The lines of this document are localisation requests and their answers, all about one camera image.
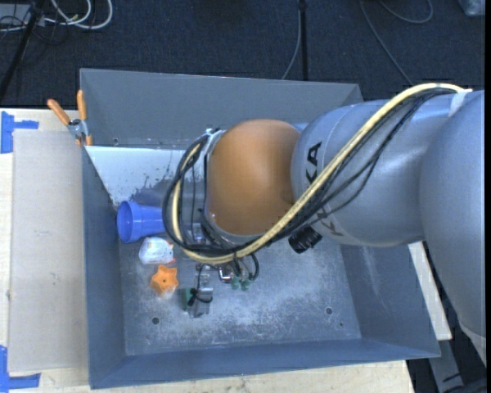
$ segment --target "blue cup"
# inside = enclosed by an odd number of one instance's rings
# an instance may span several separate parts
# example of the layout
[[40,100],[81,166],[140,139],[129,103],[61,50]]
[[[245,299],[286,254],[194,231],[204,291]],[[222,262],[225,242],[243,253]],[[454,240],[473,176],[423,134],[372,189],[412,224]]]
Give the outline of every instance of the blue cup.
[[120,240],[124,243],[133,243],[165,230],[161,208],[143,206],[133,201],[123,201],[119,205],[116,225]]

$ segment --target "orange toy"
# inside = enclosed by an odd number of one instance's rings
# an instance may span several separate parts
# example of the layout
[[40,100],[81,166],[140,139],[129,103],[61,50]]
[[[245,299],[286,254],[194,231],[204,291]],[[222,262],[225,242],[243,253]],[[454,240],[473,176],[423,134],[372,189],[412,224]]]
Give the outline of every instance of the orange toy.
[[160,265],[149,286],[154,288],[160,297],[173,294],[178,286],[177,269]]

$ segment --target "white object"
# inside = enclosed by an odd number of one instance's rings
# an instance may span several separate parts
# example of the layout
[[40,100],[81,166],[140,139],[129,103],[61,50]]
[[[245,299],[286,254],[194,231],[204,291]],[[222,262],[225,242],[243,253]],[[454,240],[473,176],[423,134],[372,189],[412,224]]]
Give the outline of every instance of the white object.
[[146,237],[140,246],[138,257],[144,265],[170,264],[173,262],[173,243],[161,237]]

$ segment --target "white cable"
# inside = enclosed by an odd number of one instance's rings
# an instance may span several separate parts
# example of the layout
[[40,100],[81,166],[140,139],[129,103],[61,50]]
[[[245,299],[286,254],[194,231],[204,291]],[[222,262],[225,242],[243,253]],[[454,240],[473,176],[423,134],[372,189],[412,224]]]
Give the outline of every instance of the white cable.
[[96,30],[96,29],[101,29],[101,28],[106,27],[111,22],[111,19],[113,18],[113,2],[111,0],[106,0],[107,6],[109,7],[109,13],[107,15],[107,19],[98,25],[82,25],[82,23],[87,18],[89,18],[89,16],[91,15],[91,10],[92,10],[91,0],[86,0],[86,2],[88,3],[88,12],[85,14],[85,16],[82,17],[82,19],[78,19],[78,20],[73,20],[73,18],[69,18],[58,7],[58,4],[56,3],[55,0],[50,0],[50,1],[51,1],[52,5],[55,7],[55,9],[58,11],[58,14],[65,19],[65,23],[62,24],[61,22],[59,22],[58,20],[55,20],[55,19],[46,19],[49,22],[60,23],[60,24],[65,25],[65,26],[76,26],[77,28],[80,28],[80,29]]
[[[65,25],[66,26],[70,26],[70,25],[78,26],[80,23],[84,22],[89,17],[89,15],[91,15],[91,10],[92,10],[91,0],[86,0],[86,2],[88,3],[88,12],[82,17],[82,19],[78,19],[78,20],[73,20],[73,18],[68,17],[58,7],[58,3],[56,3],[56,0],[50,0],[50,1],[51,1],[51,4],[55,7],[55,9],[58,12],[58,14],[65,19]],[[48,19],[48,18],[46,18],[46,21],[47,22],[52,22],[52,23],[60,23],[60,21],[58,19]]]
[[111,0],[106,0],[107,1],[107,6],[109,7],[109,14],[107,15],[107,19],[104,20],[102,23],[98,25],[93,25],[93,26],[86,26],[86,25],[80,25],[77,24],[75,25],[77,28],[82,28],[82,29],[87,29],[87,30],[95,30],[95,29],[101,29],[107,26],[110,22],[111,19],[113,18],[113,2]]
[[300,49],[300,35],[301,35],[301,30],[302,30],[302,20],[300,19],[300,0],[296,0],[296,6],[298,8],[298,36],[296,38],[295,50],[293,51],[293,56],[291,57],[291,62],[287,66],[286,72],[282,76],[282,80],[285,80],[287,75],[291,71],[291,68],[293,67],[293,64],[295,63],[296,56],[298,55],[298,50]]

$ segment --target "gray tray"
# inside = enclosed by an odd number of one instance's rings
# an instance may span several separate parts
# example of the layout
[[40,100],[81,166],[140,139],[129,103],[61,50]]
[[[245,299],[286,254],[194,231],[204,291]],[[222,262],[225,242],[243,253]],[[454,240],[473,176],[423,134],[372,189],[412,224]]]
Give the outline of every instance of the gray tray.
[[[185,148],[208,127],[250,118],[305,124],[362,101],[356,84],[113,70],[81,70],[80,87],[95,145],[163,150]],[[190,318],[180,292],[193,286],[194,262],[175,248],[180,285],[160,300],[149,288],[156,268],[139,261],[139,242],[119,240],[110,195],[86,151],[82,159],[92,388],[439,355],[406,246],[324,239],[297,255],[281,240],[258,252],[248,291],[213,274],[209,314]],[[146,201],[159,205],[166,186],[146,188]]]

